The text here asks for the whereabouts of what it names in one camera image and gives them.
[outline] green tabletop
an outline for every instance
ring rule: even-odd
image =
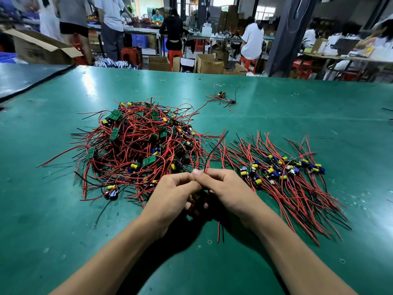
[[[118,101],[155,97],[162,105],[205,104],[205,94],[237,86],[233,113],[208,103],[195,116],[199,132],[270,132],[301,141],[309,134],[328,190],[343,204],[352,231],[343,240],[303,239],[359,294],[388,294],[393,274],[393,85],[305,81],[228,75],[78,67],[3,103],[0,112],[0,289],[2,294],[47,294],[138,216],[141,207],[120,197],[81,202],[81,181],[70,163],[35,168],[70,148],[76,128],[97,126],[79,112],[116,108]],[[272,199],[261,197],[277,210]],[[284,294],[261,244],[234,220],[217,244],[217,222],[180,223],[134,267],[125,289],[135,294]]]

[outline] black shirt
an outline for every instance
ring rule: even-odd
[[[168,40],[180,40],[183,33],[188,34],[188,31],[183,28],[183,22],[178,16],[168,16],[162,22],[160,34],[165,33],[165,28],[168,33]]]

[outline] gray shirt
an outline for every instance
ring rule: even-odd
[[[94,0],[87,0],[94,5]],[[59,0],[60,21],[87,27],[85,0]]]

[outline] person in blue shirt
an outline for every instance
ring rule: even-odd
[[[158,9],[156,9],[156,14],[153,15],[153,22],[157,22],[157,21],[160,21],[160,22],[164,21],[164,18],[162,17],[162,15],[158,11]]]

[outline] person in gray shirt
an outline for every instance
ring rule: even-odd
[[[85,0],[54,0],[56,14],[60,18],[60,33],[64,42],[73,45],[73,34],[78,34],[89,65],[93,64],[93,54],[89,43],[89,31]],[[87,0],[94,6],[94,0]]]

